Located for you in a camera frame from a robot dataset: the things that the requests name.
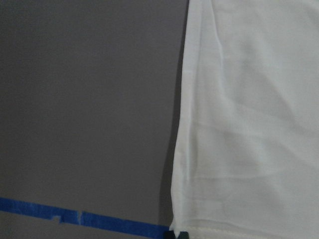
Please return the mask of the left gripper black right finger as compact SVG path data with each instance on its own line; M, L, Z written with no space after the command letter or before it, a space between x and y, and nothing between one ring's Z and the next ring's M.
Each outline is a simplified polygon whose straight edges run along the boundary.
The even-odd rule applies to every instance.
M178 235L178 239L189 239L189 233L188 232L180 232Z

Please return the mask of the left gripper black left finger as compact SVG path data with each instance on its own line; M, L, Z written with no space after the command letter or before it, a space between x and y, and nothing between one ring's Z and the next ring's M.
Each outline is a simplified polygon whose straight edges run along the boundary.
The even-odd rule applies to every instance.
M163 239L174 239L174 231L165 231L163 233Z

